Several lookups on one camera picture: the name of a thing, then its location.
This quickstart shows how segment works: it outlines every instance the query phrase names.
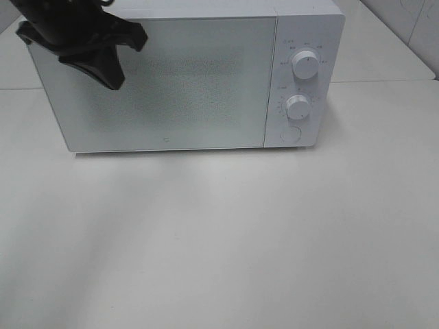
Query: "white countertop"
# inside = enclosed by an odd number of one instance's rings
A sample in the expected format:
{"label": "white countertop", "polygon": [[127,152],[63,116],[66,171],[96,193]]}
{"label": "white countertop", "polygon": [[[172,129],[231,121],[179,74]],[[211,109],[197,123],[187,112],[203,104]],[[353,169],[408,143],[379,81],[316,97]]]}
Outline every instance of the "white countertop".
{"label": "white countertop", "polygon": [[[434,73],[358,0],[336,0],[346,26],[333,82],[432,80]],[[41,88],[18,21],[0,34],[0,89]]]}
{"label": "white countertop", "polygon": [[72,156],[0,92],[0,326],[435,328],[439,83],[333,84],[313,149]]}

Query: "control panel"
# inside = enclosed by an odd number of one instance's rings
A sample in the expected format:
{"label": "control panel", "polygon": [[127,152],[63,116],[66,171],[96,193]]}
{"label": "control panel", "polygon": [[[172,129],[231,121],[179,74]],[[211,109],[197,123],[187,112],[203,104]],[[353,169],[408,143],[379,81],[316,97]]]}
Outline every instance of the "control panel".
{"label": "control panel", "polygon": [[316,143],[343,25],[341,14],[278,17],[265,147]]}

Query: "control knob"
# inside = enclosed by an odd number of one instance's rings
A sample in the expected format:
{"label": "control knob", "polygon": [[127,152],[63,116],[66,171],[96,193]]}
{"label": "control knob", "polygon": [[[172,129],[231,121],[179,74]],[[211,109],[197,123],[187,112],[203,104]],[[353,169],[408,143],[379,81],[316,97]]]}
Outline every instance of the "control knob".
{"label": "control knob", "polygon": [[301,50],[291,58],[291,64],[296,77],[308,80],[318,73],[319,55],[314,50]]}
{"label": "control knob", "polygon": [[311,102],[307,96],[296,95],[285,102],[285,109],[291,120],[302,120],[311,113]]}

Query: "microwave door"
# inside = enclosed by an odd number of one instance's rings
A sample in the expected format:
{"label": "microwave door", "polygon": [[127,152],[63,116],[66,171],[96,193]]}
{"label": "microwave door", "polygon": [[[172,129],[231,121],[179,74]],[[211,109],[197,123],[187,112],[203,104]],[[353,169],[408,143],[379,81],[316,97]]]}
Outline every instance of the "microwave door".
{"label": "microwave door", "polygon": [[136,22],[118,91],[29,46],[71,151],[263,147],[276,17]]}

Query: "round button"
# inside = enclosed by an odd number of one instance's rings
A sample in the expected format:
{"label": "round button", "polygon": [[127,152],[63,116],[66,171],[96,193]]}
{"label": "round button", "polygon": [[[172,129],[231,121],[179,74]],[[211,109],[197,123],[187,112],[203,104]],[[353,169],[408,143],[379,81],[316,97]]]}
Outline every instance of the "round button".
{"label": "round button", "polygon": [[302,130],[297,127],[285,127],[282,130],[281,138],[286,143],[297,143],[302,138]]}
{"label": "round button", "polygon": [[304,95],[296,95],[289,98],[285,103],[287,116],[291,120],[302,120],[311,113],[311,104]]}
{"label": "round button", "polygon": [[311,79],[318,73],[318,54],[312,50],[299,51],[292,58],[292,66],[296,77],[302,80]]}

